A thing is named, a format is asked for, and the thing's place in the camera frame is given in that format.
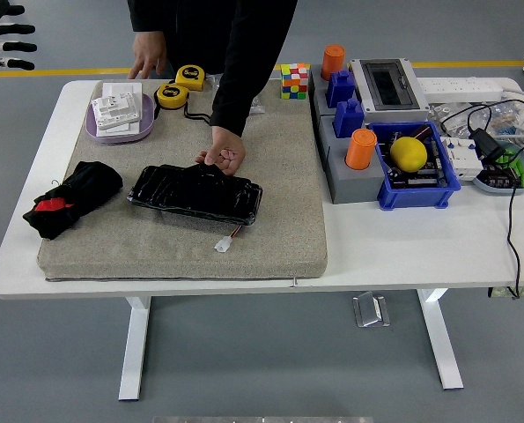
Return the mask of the person's right hand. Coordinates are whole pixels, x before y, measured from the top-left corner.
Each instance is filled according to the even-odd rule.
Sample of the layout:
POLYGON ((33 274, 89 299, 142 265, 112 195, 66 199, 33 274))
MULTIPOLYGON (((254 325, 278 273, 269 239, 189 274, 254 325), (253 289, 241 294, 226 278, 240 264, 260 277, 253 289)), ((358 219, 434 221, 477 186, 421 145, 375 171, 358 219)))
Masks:
POLYGON ((153 71, 161 75, 166 68, 166 39, 161 31, 136 32, 133 42, 134 63, 128 79, 147 79, 153 71))

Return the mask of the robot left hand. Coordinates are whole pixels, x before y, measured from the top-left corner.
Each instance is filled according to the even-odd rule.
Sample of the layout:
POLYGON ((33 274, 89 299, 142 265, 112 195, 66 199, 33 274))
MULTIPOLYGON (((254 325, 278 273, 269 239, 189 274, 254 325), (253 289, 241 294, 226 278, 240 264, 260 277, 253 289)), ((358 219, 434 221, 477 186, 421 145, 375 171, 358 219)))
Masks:
MULTIPOLYGON (((17 17, 25 13, 21 4, 12 4, 7 0, 0 0, 0 36, 1 35, 29 35, 35 32, 35 26, 30 24, 1 22, 1 19, 17 17)), ((33 53, 37 46, 30 42, 0 39, 0 69, 32 71, 35 66, 27 60, 5 56, 4 53, 22 52, 33 53)))

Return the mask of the person's left hand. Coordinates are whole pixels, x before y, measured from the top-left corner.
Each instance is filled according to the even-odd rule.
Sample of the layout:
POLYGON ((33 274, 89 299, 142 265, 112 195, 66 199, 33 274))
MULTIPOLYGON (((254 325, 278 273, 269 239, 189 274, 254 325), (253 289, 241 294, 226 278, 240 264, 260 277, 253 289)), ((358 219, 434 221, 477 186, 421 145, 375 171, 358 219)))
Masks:
POLYGON ((212 145, 208 151, 201 151, 196 163, 216 166, 226 175, 235 175, 246 157, 242 139, 222 127, 212 126, 212 145))

